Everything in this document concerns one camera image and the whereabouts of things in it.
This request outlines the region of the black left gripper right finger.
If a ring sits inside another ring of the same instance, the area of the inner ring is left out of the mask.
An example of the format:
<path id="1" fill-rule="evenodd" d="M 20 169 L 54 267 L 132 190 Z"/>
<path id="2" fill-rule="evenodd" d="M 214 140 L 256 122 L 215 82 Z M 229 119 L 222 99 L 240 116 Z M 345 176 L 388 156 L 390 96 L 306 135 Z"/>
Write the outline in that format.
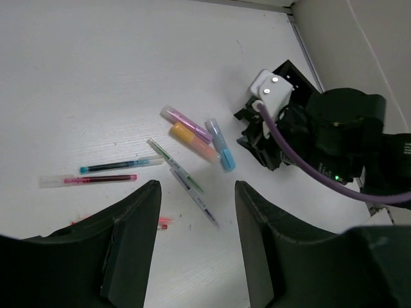
<path id="1" fill-rule="evenodd" d="M 252 307 L 410 306 L 410 227 L 334 234 L 244 181 L 235 184 L 235 206 Z"/>

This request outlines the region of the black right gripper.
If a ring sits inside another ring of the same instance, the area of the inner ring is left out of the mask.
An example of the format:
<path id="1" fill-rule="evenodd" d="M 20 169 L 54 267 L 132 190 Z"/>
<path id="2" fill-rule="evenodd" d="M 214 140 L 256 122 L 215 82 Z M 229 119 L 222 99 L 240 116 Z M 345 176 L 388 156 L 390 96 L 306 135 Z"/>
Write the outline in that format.
<path id="1" fill-rule="evenodd" d="M 291 148 L 312 168 L 343 185 L 375 166 L 386 100 L 338 88 L 293 95 L 274 121 Z"/>

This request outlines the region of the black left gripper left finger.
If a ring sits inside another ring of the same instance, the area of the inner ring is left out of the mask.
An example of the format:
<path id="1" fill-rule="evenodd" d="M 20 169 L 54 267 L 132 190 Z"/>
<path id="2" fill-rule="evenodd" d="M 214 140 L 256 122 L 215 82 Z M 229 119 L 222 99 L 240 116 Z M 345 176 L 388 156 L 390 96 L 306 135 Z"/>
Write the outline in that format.
<path id="1" fill-rule="evenodd" d="M 1 237 L 2 307 L 142 307 L 161 184 L 46 237 Z"/>

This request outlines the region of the blue highlighter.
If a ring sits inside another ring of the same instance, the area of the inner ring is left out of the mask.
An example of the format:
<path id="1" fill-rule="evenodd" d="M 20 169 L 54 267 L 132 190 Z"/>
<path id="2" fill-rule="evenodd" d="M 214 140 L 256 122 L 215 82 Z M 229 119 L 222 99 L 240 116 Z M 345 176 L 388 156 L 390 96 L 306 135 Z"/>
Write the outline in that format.
<path id="1" fill-rule="evenodd" d="M 214 148 L 221 156 L 220 162 L 223 170 L 225 172 L 233 171 L 236 168 L 236 163 L 216 119 L 208 119 L 205 126 L 213 136 Z"/>

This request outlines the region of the orange highlighter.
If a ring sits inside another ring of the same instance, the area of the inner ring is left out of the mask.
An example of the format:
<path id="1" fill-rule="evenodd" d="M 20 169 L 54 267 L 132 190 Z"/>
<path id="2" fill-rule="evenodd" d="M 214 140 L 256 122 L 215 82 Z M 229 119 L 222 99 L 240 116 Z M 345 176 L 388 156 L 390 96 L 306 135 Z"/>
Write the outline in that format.
<path id="1" fill-rule="evenodd" d="M 188 130 L 183 124 L 174 124 L 170 132 L 204 159 L 210 162 L 217 162 L 221 159 L 220 154 L 216 150 L 197 137 L 192 131 Z"/>

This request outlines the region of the purple pink highlighter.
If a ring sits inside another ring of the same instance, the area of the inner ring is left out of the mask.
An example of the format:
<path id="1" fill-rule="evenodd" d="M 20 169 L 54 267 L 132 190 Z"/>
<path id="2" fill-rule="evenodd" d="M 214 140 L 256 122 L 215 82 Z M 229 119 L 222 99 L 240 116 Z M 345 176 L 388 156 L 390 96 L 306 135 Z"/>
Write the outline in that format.
<path id="1" fill-rule="evenodd" d="M 202 139 L 207 144 L 211 144 L 211 142 L 213 141 L 213 136 L 205 128 L 202 128 L 199 124 L 196 124 L 196 122 L 192 121 L 177 109 L 169 105 L 166 105 L 161 110 L 160 115 L 173 124 L 183 124 L 188 130 L 193 132 L 197 137 Z"/>

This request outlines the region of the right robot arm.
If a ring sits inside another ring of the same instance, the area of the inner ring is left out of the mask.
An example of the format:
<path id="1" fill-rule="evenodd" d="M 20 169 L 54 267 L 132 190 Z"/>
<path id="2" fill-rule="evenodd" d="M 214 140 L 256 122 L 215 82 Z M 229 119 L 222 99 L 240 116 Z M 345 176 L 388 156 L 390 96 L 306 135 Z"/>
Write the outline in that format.
<path id="1" fill-rule="evenodd" d="M 271 123 L 256 98 L 236 113 L 248 122 L 238 143 L 262 166 L 300 167 L 330 189 L 359 201 L 410 208 L 410 135 L 383 131 L 386 101 L 339 88 L 293 92 Z"/>

